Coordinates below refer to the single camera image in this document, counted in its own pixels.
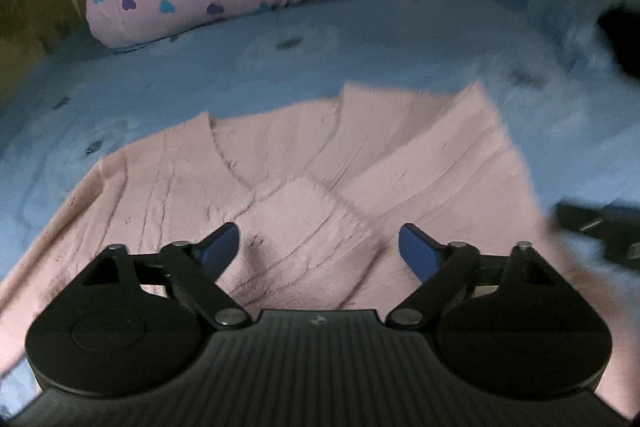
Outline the blue dandelion bed sheet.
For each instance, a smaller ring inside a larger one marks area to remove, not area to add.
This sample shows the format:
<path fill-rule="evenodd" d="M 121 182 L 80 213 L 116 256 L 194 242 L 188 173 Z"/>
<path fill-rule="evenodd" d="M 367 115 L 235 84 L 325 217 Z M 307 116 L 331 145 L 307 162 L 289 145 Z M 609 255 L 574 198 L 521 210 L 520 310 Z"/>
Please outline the blue dandelion bed sheet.
<path fill-rule="evenodd" d="M 340 0 L 260 12 L 130 51 L 79 28 L 1 109 L 1 268 L 103 156 L 199 113 L 262 113 L 344 83 L 454 93 L 484 84 L 539 204 L 639 199 L 639 85 L 574 72 L 492 0 Z"/>

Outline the black clothing on pillow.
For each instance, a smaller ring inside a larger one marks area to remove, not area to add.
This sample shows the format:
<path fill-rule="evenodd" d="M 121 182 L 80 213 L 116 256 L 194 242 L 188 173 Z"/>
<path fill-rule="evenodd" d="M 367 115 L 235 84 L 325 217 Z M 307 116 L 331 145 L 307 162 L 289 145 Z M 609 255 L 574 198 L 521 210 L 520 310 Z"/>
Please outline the black clothing on pillow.
<path fill-rule="evenodd" d="M 628 77 L 639 79 L 640 14 L 626 4 L 614 5 L 602 12 L 597 25 L 611 50 L 618 68 Z"/>

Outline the pink knit cardigan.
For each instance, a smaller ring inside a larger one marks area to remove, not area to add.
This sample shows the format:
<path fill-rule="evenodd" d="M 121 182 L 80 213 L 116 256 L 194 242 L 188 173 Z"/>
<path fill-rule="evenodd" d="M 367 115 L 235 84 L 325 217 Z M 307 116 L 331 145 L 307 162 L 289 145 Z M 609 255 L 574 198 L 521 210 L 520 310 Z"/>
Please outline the pink knit cardigan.
<path fill-rule="evenodd" d="M 164 268 L 227 222 L 217 282 Z M 406 223 L 480 267 L 420 282 Z M 545 226 L 479 84 L 200 115 L 101 159 L 2 284 L 1 362 L 41 388 L 12 424 L 623 425 Z"/>

